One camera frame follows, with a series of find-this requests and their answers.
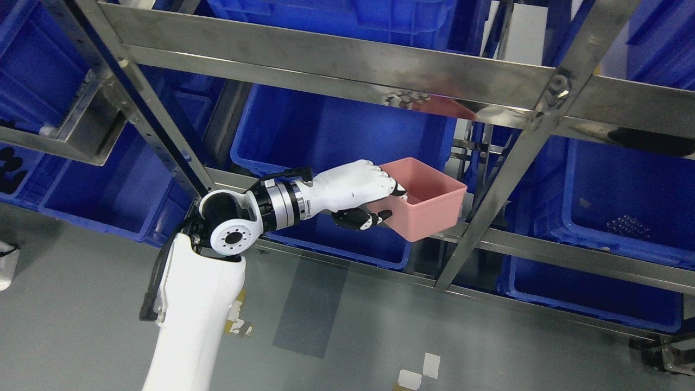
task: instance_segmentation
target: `pink plastic box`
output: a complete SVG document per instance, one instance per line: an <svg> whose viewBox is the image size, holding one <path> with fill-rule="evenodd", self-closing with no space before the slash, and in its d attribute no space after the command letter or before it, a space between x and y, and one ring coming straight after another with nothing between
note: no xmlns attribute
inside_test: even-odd
<svg viewBox="0 0 695 391"><path fill-rule="evenodd" d="M407 241L418 241L453 227L461 213L465 184L412 157L381 166L408 191L408 201L389 196L367 205L377 213L390 209L386 224Z"/></svg>

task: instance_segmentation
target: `blue plastic bin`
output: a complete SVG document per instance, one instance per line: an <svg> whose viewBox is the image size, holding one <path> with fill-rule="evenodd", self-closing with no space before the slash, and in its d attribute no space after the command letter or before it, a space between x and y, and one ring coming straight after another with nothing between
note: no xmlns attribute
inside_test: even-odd
<svg viewBox="0 0 695 391"><path fill-rule="evenodd" d="M184 195L142 136L127 125L103 167L66 164L39 212L158 246L186 215L190 200Z"/></svg>
<svg viewBox="0 0 695 391"><path fill-rule="evenodd" d="M505 211L509 230L528 235L534 189L520 186L515 196ZM675 332L682 321L682 294L523 258L505 257L497 290L518 300L638 328Z"/></svg>
<svg viewBox="0 0 695 391"><path fill-rule="evenodd" d="M373 227L355 231L337 226L331 216L319 214L267 236L290 246L400 270L408 263L410 243L393 230Z"/></svg>
<svg viewBox="0 0 695 391"><path fill-rule="evenodd" d="M88 66L39 0L0 1L0 120L59 126Z"/></svg>
<svg viewBox="0 0 695 391"><path fill-rule="evenodd" d="M695 1L643 0L630 20L628 78L690 87L695 73Z"/></svg>
<svg viewBox="0 0 695 391"><path fill-rule="evenodd" d="M208 0L220 18L424 49L480 52L489 0Z"/></svg>
<svg viewBox="0 0 695 391"><path fill-rule="evenodd" d="M347 99L255 85L230 156L256 175L311 166L315 173L369 159L414 157L439 170L456 120Z"/></svg>
<svg viewBox="0 0 695 391"><path fill-rule="evenodd" d="M695 161L553 137L537 166L536 236L695 270ZM649 237L607 227L622 216Z"/></svg>
<svg viewBox="0 0 695 391"><path fill-rule="evenodd" d="M66 159L0 143L0 201L36 210Z"/></svg>
<svg viewBox="0 0 695 391"><path fill-rule="evenodd" d="M203 163L211 158L201 140L224 88L224 79L140 65L167 112Z"/></svg>

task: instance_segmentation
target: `white robot arm segment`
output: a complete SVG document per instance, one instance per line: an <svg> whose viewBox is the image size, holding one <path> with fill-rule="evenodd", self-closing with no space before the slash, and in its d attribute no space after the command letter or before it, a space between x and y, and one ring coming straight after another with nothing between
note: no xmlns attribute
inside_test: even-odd
<svg viewBox="0 0 695 391"><path fill-rule="evenodd" d="M191 237L177 233L165 263L155 264L140 318L156 320L160 331L143 391L209 389L227 314L244 283L246 262L240 254L261 234L324 210L333 212L339 225L365 230L391 213L371 214L358 206L389 195L406 197L393 178L366 160L325 171L312 181L310 170L289 172L301 172L302 180L276 182L272 178L283 175L271 175L244 193L217 190L202 198L198 224L191 228L198 230L192 233L195 244L225 258L197 254Z"/></svg>

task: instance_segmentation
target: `white tape on floor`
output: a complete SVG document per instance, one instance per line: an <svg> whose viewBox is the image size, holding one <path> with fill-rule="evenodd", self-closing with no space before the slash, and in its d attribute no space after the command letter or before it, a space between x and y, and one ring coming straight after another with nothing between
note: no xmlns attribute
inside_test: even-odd
<svg viewBox="0 0 695 391"><path fill-rule="evenodd" d="M439 377L439 362L441 357L432 353L425 353L425 362L423 363L423 375L431 378Z"/></svg>
<svg viewBox="0 0 695 391"><path fill-rule="evenodd" d="M423 381L423 375L401 369L398 374L398 385L408 390L419 390Z"/></svg>

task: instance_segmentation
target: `floor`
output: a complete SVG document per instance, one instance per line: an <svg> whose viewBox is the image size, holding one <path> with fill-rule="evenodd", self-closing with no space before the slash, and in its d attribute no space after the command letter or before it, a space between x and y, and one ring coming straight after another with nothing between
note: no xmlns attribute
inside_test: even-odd
<svg viewBox="0 0 695 391"><path fill-rule="evenodd" d="M138 321L156 249L0 204L0 239L22 246L0 292L0 389L138 390L157 338ZM279 253L247 254L241 318L212 390L693 390L642 366L626 341Z"/></svg>

